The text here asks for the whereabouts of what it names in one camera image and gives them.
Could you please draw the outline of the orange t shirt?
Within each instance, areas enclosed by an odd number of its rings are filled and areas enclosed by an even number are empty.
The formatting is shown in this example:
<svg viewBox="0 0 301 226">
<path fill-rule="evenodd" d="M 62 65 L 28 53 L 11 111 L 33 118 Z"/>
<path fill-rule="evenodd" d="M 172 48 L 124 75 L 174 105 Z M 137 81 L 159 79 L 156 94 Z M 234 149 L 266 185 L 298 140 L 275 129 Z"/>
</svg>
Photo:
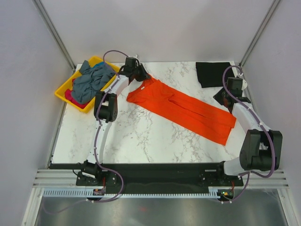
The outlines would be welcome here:
<svg viewBox="0 0 301 226">
<path fill-rule="evenodd" d="M 229 112 L 155 78 L 143 81 L 139 88 L 128 94 L 127 101 L 221 145 L 226 145 L 236 123 L 236 118 Z"/>
</svg>

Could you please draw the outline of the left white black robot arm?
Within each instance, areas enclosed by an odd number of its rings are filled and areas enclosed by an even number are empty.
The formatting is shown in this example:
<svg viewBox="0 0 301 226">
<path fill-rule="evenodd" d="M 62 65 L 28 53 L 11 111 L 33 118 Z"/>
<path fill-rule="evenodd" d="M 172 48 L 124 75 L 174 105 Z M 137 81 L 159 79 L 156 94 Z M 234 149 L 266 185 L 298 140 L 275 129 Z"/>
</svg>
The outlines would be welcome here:
<svg viewBox="0 0 301 226">
<path fill-rule="evenodd" d="M 95 96 L 94 116 L 96 119 L 95 139 L 92 151 L 82 165 L 82 170 L 88 169 L 87 180 L 93 185 L 103 181 L 103 173 L 98 171 L 98 164 L 103 163 L 103 152 L 109 130 L 118 115 L 118 96 L 136 80 L 138 82 L 150 79 L 143 64 L 137 58 L 131 57 L 121 66 L 117 75 L 108 82 L 103 90 Z"/>
</svg>

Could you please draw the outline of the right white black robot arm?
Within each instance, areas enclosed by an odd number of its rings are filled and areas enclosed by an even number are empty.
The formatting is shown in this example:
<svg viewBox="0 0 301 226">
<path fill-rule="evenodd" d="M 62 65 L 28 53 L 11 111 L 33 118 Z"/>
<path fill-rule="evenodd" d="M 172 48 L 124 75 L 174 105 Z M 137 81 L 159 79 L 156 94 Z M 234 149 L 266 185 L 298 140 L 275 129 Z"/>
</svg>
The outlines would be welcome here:
<svg viewBox="0 0 301 226">
<path fill-rule="evenodd" d="M 283 135 L 280 131 L 268 127 L 253 109 L 251 101 L 242 96 L 241 90 L 232 90 L 230 95 L 222 88 L 214 99 L 225 106 L 236 117 L 246 133 L 239 157 L 226 161 L 224 169 L 215 174 L 216 182 L 227 185 L 232 176 L 244 176 L 248 173 L 261 178 L 269 178 L 280 164 Z"/>
</svg>

